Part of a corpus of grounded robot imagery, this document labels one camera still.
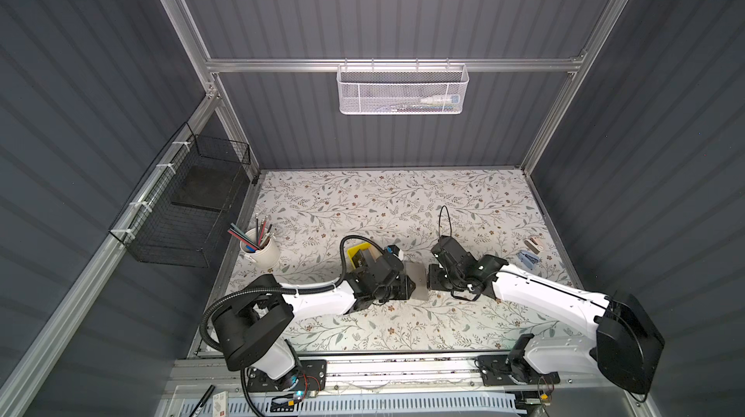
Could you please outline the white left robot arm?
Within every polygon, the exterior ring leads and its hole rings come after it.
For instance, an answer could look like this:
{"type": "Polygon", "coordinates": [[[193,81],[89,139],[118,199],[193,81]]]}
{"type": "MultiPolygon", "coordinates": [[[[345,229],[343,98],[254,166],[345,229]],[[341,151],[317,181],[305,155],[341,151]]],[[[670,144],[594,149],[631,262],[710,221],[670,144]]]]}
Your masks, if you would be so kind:
{"type": "Polygon", "coordinates": [[[203,314],[200,335],[220,352],[227,369],[255,368],[285,383],[300,370],[299,360],[283,338],[294,322],[324,315],[344,316],[391,301],[408,301],[416,282],[397,250],[362,265],[327,284],[289,285],[261,275],[246,288],[226,295],[203,314]]]}

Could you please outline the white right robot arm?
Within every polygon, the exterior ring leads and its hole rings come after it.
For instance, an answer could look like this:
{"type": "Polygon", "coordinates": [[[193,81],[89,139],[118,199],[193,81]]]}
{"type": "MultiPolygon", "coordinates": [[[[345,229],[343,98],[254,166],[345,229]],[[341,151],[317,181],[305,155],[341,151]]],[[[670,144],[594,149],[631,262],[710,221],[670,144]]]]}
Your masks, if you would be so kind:
{"type": "Polygon", "coordinates": [[[525,333],[497,372],[519,384],[598,372],[626,392],[650,392],[665,339],[635,296],[568,287],[491,254],[476,259],[450,236],[439,237],[431,252],[436,264],[428,269],[429,289],[460,301],[487,297],[527,306],[577,333],[567,339],[525,333]]]}

